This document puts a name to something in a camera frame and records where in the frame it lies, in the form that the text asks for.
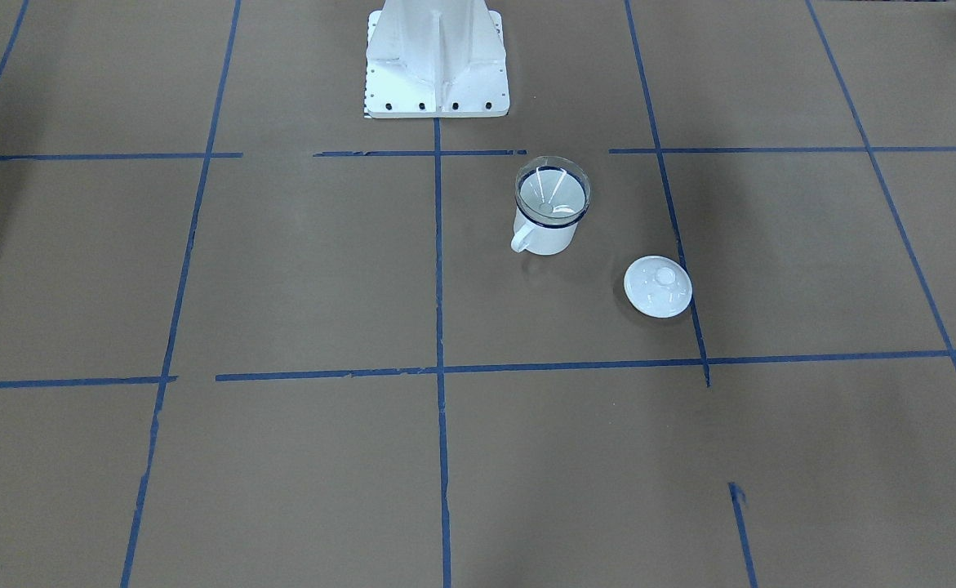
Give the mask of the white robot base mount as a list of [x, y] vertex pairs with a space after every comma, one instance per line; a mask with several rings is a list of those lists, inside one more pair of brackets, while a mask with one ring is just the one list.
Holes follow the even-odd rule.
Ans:
[[363, 114], [504, 117], [504, 23], [485, 1], [385, 1], [367, 21]]

